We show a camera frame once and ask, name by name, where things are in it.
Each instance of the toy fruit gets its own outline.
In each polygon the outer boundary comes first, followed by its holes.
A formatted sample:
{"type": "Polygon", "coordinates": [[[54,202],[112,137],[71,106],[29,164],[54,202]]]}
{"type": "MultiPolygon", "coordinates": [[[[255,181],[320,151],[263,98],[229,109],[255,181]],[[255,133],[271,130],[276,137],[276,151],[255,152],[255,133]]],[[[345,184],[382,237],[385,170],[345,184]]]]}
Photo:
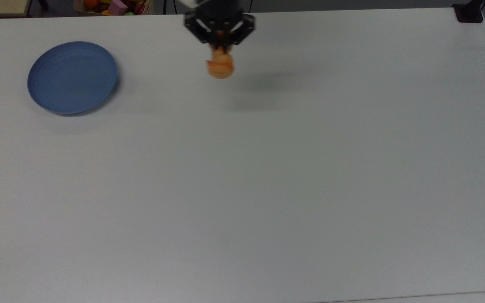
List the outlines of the toy fruit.
{"type": "Polygon", "coordinates": [[[83,4],[85,4],[88,9],[94,10],[96,6],[99,5],[99,0],[84,0],[83,4]]]}
{"type": "Polygon", "coordinates": [[[217,79],[226,79],[233,74],[233,58],[229,51],[224,53],[224,48],[212,49],[212,59],[207,61],[209,75],[217,79]]]}
{"type": "Polygon", "coordinates": [[[140,10],[141,6],[143,4],[143,1],[142,2],[137,2],[136,3],[136,7],[134,8],[134,14],[137,15],[138,14],[138,10],[140,10]]]}

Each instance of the table surface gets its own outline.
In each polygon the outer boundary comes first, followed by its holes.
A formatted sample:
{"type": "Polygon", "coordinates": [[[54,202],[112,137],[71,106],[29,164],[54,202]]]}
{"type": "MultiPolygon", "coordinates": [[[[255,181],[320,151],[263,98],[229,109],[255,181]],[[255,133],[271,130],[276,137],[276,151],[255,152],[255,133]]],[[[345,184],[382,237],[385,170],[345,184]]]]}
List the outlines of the table surface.
{"type": "Polygon", "coordinates": [[[430,295],[425,297],[361,300],[357,303],[485,303],[485,293],[430,295]]]}
{"type": "Polygon", "coordinates": [[[0,17],[25,16],[30,0],[0,0],[0,17]]]}
{"type": "Polygon", "coordinates": [[[485,23],[256,17],[227,80],[182,16],[0,20],[0,302],[485,291],[485,23]],[[60,117],[27,73],[73,40],[121,81],[60,117]]]}

